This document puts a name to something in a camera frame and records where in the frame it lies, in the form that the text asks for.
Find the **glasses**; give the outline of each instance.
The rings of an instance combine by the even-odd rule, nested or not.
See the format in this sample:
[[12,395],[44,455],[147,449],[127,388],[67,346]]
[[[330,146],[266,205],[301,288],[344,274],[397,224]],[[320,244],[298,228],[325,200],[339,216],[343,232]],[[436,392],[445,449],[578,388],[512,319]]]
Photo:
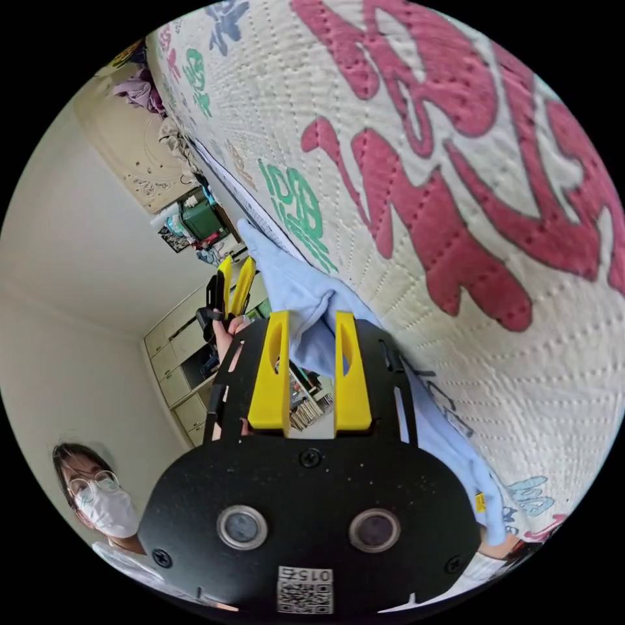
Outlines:
[[77,502],[91,503],[95,498],[93,484],[105,493],[115,493],[119,490],[119,481],[112,471],[99,471],[93,480],[78,477],[72,480],[68,487]]

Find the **black hair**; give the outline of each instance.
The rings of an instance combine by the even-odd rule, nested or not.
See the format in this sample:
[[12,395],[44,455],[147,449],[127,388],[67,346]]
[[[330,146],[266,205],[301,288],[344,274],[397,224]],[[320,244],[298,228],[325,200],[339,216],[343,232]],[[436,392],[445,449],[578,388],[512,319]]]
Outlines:
[[76,504],[74,503],[74,498],[70,494],[67,482],[65,481],[65,476],[63,475],[63,463],[67,458],[75,456],[84,456],[91,462],[94,462],[98,466],[102,467],[103,471],[113,472],[108,462],[106,462],[98,453],[86,445],[82,445],[80,443],[59,443],[56,445],[56,447],[52,450],[52,464],[54,465],[54,470],[57,473],[61,490],[65,495],[65,499],[67,499],[67,503],[72,509],[76,507]]

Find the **screw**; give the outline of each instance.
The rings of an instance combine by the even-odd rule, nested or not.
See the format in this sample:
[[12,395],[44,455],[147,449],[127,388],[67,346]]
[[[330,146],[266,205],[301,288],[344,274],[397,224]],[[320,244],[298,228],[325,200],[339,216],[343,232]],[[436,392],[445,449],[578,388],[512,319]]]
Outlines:
[[450,574],[456,573],[461,566],[462,566],[462,558],[459,555],[455,555],[445,565],[445,573],[450,573]]
[[163,568],[169,568],[171,566],[171,556],[163,549],[154,549],[152,551],[152,558],[158,566]]
[[321,454],[311,447],[299,455],[299,462],[303,467],[312,469],[321,464]]

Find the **label sticker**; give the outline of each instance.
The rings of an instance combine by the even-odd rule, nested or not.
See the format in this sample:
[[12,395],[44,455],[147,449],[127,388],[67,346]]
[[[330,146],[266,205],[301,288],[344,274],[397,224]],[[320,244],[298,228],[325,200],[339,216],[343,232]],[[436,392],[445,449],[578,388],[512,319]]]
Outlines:
[[486,512],[486,499],[484,498],[484,493],[478,493],[475,496],[475,509],[478,512]]
[[332,569],[278,567],[278,612],[288,614],[332,614],[334,588]]

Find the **purple clothing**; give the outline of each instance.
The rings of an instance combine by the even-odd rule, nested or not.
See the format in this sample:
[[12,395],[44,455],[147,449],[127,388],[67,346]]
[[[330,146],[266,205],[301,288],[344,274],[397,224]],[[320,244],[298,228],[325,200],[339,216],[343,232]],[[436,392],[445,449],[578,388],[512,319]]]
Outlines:
[[143,68],[128,80],[113,87],[116,96],[126,96],[127,101],[133,106],[143,106],[151,113],[161,115],[165,112],[161,96],[158,94],[152,74],[148,68]]

